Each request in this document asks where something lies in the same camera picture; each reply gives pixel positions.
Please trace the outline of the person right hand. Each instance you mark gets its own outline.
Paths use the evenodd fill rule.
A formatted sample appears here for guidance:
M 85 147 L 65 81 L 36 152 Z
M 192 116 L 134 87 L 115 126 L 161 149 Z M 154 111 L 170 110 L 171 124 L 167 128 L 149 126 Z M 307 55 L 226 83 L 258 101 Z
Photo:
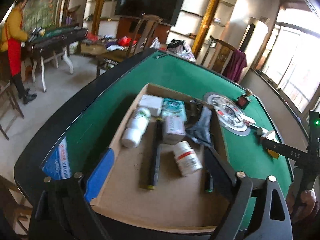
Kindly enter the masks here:
M 308 217 L 314 217 L 318 211 L 317 207 L 317 198 L 314 189 L 303 191 L 300 194 L 300 199 L 302 205 L 298 207 L 298 210 L 295 214 L 293 214 L 293 206 L 295 204 L 295 197 L 293 195 L 293 185 L 290 186 L 287 197 L 286 204 L 291 215 L 292 224 L 297 223 L 301 220 L 304 220 Z

